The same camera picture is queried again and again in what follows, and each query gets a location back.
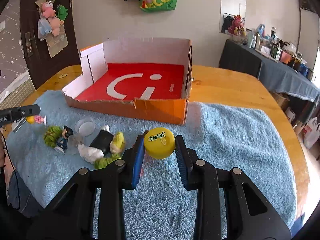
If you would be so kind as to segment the blue-clothed cluttered side table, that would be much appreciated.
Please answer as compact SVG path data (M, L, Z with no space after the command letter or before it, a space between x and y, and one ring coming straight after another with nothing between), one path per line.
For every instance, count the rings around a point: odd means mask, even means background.
M246 36L232 35L226 40L219 67L256 77L270 92L285 93L304 101L313 102L319 89L291 67L273 61L247 45L254 32Z

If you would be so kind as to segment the black-haired boy figurine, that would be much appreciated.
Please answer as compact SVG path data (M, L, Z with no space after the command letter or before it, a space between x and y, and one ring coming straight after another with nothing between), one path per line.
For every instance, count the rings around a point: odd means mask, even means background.
M61 133L61 137L59 137L59 139L57 139L56 146L54 147L54 150L56 150L56 152L65 154L65 150L67 150L68 139L73 134L74 133L71 128L64 126L63 131Z

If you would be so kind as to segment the light blue fluffy towel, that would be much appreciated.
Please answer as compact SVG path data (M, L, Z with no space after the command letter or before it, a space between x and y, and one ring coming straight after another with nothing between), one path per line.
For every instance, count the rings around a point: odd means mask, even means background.
M124 133L131 147L139 134L161 127L160 122L124 118L69 107L60 91L47 91L37 100L41 114L54 126L74 128L91 118L99 132L108 125ZM217 104L192 102L182 126L165 124L181 135L188 148L216 168L241 168L264 194L287 226L297 212L297 190L284 143L265 112ZM24 124L7 137L13 165L41 206L46 206L82 168L92 168L78 153L61 154L43 140L46 127ZM128 239L192 239L197 193L187 191L175 155L157 160L144 157L142 176L133 191L124 192Z

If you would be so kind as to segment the pink yellow small figurine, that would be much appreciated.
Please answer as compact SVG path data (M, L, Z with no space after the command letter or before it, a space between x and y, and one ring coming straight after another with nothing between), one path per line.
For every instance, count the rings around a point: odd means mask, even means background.
M26 117L26 121L30 124L41 124L44 126L46 126L47 124L46 116L41 116L41 115L28 116Z

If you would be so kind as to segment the orange cardboard box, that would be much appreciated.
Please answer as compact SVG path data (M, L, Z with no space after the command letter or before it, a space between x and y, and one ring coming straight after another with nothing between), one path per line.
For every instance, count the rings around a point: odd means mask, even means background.
M185 38L119 38L80 50L82 74L62 89L71 107L99 113L167 122L185 123L191 87L192 45ZM79 101L76 97L93 85L111 63L160 63L184 66L179 99Z

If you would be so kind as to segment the yellow round lidded jar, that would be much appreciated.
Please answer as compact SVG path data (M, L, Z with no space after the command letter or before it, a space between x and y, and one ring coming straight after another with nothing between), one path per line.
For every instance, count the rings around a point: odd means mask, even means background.
M150 157L165 159L175 150L175 137L164 127L153 128L144 135L144 147Z

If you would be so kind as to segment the pink plush pig toys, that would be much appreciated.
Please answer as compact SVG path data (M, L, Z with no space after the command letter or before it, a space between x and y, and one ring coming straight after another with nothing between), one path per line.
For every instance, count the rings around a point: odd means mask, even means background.
M52 2L41 4L41 17L38 21L38 31L41 35L52 34L54 37L60 35L64 21L56 17Z

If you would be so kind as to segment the green leafy vegetable toy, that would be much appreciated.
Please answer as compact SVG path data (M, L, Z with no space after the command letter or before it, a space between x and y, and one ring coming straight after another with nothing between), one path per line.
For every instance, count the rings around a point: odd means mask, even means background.
M94 168L96 170L105 168L107 165L109 165L110 163L112 163L118 159L121 159L121 156L119 154L112 154L109 157L102 157L100 159L97 159L94 162Z

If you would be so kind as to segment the red Miniso paper bag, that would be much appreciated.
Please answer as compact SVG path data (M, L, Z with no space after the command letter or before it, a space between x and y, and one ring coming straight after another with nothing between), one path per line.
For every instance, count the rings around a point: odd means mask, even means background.
M79 101L179 99L184 66L160 63L111 63L108 71L81 92Z

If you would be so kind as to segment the dark brown door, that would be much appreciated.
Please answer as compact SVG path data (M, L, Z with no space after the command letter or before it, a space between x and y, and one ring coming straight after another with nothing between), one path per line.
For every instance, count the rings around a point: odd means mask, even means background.
M20 31L35 88L63 68L80 63L72 0L21 0Z

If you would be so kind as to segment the pink rabbit plush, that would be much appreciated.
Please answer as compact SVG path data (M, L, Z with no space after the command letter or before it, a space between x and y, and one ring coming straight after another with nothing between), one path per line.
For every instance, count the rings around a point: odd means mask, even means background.
M236 36L246 36L244 23L240 15L234 15L232 25L227 29L228 33Z

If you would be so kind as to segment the clear round plastic lid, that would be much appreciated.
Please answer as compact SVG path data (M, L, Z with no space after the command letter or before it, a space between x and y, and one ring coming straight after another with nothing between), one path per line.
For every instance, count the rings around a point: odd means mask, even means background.
M92 118L87 117L79 120L76 123L75 131L82 135L83 137L87 137L91 135L95 130L95 123Z

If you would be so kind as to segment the yellow green cabbage toy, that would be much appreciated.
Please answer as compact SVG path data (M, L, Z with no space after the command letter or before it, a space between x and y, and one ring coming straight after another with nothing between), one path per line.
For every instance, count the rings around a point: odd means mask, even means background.
M110 142L110 152L112 154L121 154L125 148L125 138L123 132L117 132Z

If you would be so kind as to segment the green lettuce toy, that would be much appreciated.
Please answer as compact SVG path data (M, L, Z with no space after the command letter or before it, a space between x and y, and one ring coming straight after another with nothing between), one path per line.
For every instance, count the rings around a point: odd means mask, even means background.
M62 137L62 129L59 126L49 126L43 135L44 143L54 148L57 140Z

